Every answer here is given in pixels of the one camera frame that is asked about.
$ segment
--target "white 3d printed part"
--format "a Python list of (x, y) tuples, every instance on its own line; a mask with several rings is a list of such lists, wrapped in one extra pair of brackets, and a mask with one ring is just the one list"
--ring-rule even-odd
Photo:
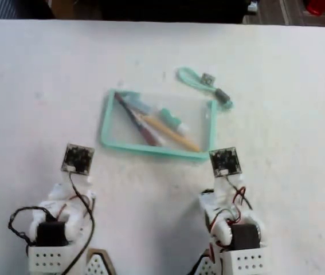
[(105, 262), (100, 255), (94, 254), (86, 266), (85, 275), (109, 275)]

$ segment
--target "mint green cable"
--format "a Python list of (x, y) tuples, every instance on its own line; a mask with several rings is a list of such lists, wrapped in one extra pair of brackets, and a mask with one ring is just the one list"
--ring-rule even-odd
[(183, 67), (178, 69), (178, 78), (181, 82), (195, 89), (202, 91), (213, 92), (216, 90), (213, 86), (208, 86), (201, 83), (201, 77), (192, 69)]
[[(222, 90), (214, 86), (209, 86), (201, 83), (201, 77), (192, 69), (188, 67), (179, 68), (177, 72), (177, 77), (181, 82), (193, 87), (194, 89), (213, 93), (218, 99), (218, 101), (221, 103), (223, 109), (230, 109), (233, 106), (233, 103), (228, 95), (226, 95)], [(225, 95), (225, 100), (222, 100), (222, 96), (219, 96), (222, 94)]]

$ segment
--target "pencil case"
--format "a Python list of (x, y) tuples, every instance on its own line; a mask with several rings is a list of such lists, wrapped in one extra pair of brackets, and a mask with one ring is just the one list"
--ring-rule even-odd
[[(118, 101), (119, 96), (125, 104)], [(215, 100), (113, 89), (106, 103), (100, 133), (100, 142), (106, 147), (192, 160), (207, 159), (214, 147)], [(135, 119), (161, 141), (159, 145), (146, 142)]]

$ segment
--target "white table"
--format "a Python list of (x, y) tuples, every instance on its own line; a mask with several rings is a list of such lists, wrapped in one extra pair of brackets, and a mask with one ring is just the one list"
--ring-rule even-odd
[(60, 179), (67, 142), (96, 148), (92, 246), (117, 273), (190, 270), (207, 247), (197, 196), (213, 186), (210, 162), (98, 143), (110, 88), (204, 97), (176, 81), (179, 66), (214, 74), (235, 102), (218, 117), (216, 147), (237, 147), (273, 274), (325, 274), (325, 28), (0, 21), (0, 275), (26, 274), (7, 222)]

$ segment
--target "pencil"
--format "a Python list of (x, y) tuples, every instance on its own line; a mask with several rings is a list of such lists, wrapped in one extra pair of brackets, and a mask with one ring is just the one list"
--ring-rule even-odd
[(178, 135), (174, 131), (172, 131), (170, 128), (165, 126), (163, 123), (161, 123), (159, 120), (155, 119), (154, 117), (151, 116), (145, 116), (145, 115), (139, 115), (145, 122), (147, 122), (150, 126), (155, 127), (157, 130), (163, 132), (167, 136), (171, 137), (173, 140), (176, 142), (180, 143), (181, 145), (184, 145), (186, 148), (188, 148), (191, 151), (194, 152), (201, 152), (201, 149), (199, 146), (194, 144), (192, 141), (189, 139)]

